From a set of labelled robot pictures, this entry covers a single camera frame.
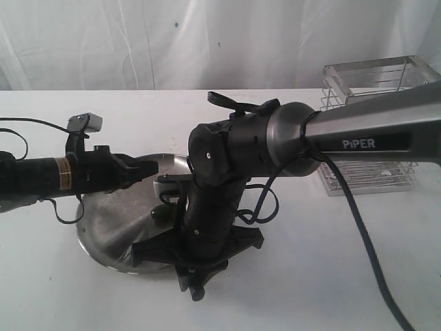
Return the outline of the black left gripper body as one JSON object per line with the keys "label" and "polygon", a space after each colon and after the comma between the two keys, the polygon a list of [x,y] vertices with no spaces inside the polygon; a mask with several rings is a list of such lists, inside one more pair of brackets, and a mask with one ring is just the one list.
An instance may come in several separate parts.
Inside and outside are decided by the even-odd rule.
{"label": "black left gripper body", "polygon": [[111,192],[123,187],[123,175],[109,146],[94,146],[91,151],[69,153],[72,187],[75,194]]}

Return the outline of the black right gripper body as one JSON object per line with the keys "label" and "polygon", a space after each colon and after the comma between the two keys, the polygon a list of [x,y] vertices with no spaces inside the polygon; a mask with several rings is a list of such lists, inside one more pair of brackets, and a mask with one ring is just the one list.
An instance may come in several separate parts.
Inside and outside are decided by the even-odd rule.
{"label": "black right gripper body", "polygon": [[168,180],[187,198],[179,225],[172,231],[168,262],[182,268],[206,270],[255,247],[264,237],[258,228],[234,225],[249,178],[233,177],[220,185],[199,183],[192,174],[171,175]]}

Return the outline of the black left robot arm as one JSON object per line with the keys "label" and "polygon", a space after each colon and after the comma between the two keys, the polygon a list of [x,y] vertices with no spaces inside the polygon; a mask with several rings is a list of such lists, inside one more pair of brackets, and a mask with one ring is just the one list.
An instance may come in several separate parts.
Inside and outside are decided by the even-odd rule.
{"label": "black left robot arm", "polygon": [[122,190],[155,174],[157,161],[113,154],[109,146],[58,158],[4,159],[1,212],[46,199]]}

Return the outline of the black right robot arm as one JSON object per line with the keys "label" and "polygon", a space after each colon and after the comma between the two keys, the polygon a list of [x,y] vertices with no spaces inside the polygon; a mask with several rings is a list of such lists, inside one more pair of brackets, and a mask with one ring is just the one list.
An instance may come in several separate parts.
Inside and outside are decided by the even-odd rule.
{"label": "black right robot arm", "polygon": [[334,161],[440,162],[440,84],[403,90],[319,112],[304,103],[273,99],[238,103],[210,92],[229,108],[224,121],[190,133],[189,186],[179,195],[174,227],[131,248],[133,265],[159,262],[176,268],[182,290],[195,301],[205,284],[242,251],[264,238],[253,216],[246,227],[238,207],[254,177],[303,177]]}

